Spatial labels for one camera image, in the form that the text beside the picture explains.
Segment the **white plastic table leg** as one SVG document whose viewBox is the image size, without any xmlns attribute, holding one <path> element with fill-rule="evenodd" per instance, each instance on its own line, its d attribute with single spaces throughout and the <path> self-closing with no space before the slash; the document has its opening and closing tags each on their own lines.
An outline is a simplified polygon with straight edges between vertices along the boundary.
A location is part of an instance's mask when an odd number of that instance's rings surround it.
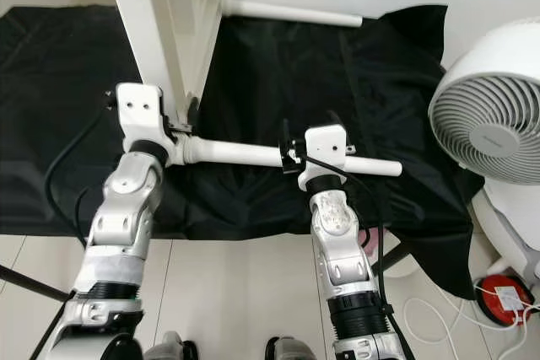
<svg viewBox="0 0 540 360">
<path fill-rule="evenodd" d="M 281 168 L 283 164 L 277 147 L 213 141 L 186 134 L 180 136 L 170 157 L 170 163 L 181 166 L 201 161 L 275 168 Z M 402 173 L 402 165 L 397 161 L 354 156 L 344 157 L 343 166 L 340 168 L 349 174 L 399 176 Z"/>
<path fill-rule="evenodd" d="M 359 28 L 364 22 L 364 17 L 358 14 L 319 12 L 319 10 L 243 0 L 224 0 L 221 4 L 221 13 L 228 14 L 228 16 L 235 14 L 235 16 L 243 17 L 304 22 L 304 24 L 348 26 L 348 28 Z"/>
</svg>

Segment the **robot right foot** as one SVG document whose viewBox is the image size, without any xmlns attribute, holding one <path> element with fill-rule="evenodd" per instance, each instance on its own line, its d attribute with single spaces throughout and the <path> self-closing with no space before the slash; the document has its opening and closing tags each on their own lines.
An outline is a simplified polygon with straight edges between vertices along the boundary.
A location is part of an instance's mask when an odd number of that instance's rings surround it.
<svg viewBox="0 0 540 360">
<path fill-rule="evenodd" d="M 275 336 L 267 341 L 265 360 L 317 360 L 304 341 L 292 336 Z"/>
</svg>

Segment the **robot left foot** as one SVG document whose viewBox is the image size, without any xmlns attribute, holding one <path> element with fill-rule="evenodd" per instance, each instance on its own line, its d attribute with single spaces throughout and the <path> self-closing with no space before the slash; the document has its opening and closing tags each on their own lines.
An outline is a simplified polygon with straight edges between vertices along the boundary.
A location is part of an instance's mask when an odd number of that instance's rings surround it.
<svg viewBox="0 0 540 360">
<path fill-rule="evenodd" d="M 177 330 L 168 330 L 161 338 L 161 343 L 143 353 L 143 360 L 199 360 L 197 345 L 184 340 Z"/>
</svg>

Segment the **pink plastic stool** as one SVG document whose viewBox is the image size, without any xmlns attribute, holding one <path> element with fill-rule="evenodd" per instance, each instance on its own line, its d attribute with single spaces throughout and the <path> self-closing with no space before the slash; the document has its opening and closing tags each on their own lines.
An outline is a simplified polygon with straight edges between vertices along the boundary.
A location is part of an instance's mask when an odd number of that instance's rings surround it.
<svg viewBox="0 0 540 360">
<path fill-rule="evenodd" d="M 367 255 L 374 255 L 375 249 L 381 243 L 381 232 L 378 228 L 363 228 L 359 232 L 359 242 L 361 242 L 361 248 Z"/>
</svg>

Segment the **red round device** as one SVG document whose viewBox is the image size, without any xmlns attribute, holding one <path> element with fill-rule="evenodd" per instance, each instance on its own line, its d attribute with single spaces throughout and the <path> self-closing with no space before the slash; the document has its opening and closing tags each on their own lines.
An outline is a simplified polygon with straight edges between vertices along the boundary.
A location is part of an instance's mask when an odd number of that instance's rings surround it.
<svg viewBox="0 0 540 360">
<path fill-rule="evenodd" d="M 482 277 L 474 283 L 478 290 L 476 303 L 490 321 L 501 328 L 512 328 L 535 314 L 532 309 L 536 296 L 526 287 L 520 277 L 496 274 Z"/>
</svg>

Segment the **white plastic table top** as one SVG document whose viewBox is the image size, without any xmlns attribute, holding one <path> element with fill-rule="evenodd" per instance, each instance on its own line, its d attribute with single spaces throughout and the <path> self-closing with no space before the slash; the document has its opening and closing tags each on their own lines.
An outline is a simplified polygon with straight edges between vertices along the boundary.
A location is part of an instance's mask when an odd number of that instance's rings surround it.
<svg viewBox="0 0 540 360">
<path fill-rule="evenodd" d="M 186 122 L 189 99 L 203 98 L 221 20 L 221 0 L 116 0 L 137 83 L 159 87 L 167 122 Z"/>
</svg>

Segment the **white round fan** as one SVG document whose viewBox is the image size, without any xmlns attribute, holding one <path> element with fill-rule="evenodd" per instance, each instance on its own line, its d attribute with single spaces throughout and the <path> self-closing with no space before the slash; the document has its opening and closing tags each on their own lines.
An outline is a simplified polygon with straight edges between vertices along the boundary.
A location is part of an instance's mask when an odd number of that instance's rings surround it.
<svg viewBox="0 0 540 360">
<path fill-rule="evenodd" d="M 450 67 L 429 102 L 429 124 L 460 167 L 483 177 L 472 198 L 499 259 L 540 287 L 540 17 L 497 26 Z"/>
</svg>

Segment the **black cloth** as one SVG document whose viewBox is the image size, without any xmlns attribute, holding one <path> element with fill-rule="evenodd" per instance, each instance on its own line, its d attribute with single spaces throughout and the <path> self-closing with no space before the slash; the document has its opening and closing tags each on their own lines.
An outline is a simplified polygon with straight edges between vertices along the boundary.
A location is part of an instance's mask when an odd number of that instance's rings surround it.
<svg viewBox="0 0 540 360">
<path fill-rule="evenodd" d="M 442 5 L 408 7 L 361 28 L 266 19 L 221 21 L 194 132 L 204 139 L 277 147 L 282 120 L 292 137 L 339 114 L 359 156 L 402 164 L 394 178 L 365 176 L 377 194 L 348 184 L 366 228 L 378 220 L 412 250 L 432 282 L 473 298 L 470 199 L 482 176 L 448 156 L 427 110 L 444 70 Z M 51 186 L 70 214 L 78 194 L 86 228 L 100 186 L 122 153 L 105 93 L 139 79 L 130 41 L 112 6 L 15 7 L 1 17 L 1 230 L 69 236 L 44 196 L 46 168 L 86 124 L 96 128 L 55 171 Z M 196 164 L 167 171 L 158 239 L 246 240 L 310 228 L 297 179 L 280 169 Z"/>
</svg>

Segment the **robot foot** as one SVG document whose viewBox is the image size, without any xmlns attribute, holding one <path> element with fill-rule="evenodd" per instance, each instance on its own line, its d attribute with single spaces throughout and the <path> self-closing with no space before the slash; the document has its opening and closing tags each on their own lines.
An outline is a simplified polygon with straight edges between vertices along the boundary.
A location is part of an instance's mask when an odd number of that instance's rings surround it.
<svg viewBox="0 0 540 360">
<path fill-rule="evenodd" d="M 265 360 L 317 360 L 304 341 L 292 336 L 275 336 L 267 341 Z"/>
<path fill-rule="evenodd" d="M 143 353 L 143 360 L 199 360 L 197 345 L 184 340 L 177 330 L 168 330 L 161 338 L 161 343 Z"/>
</svg>

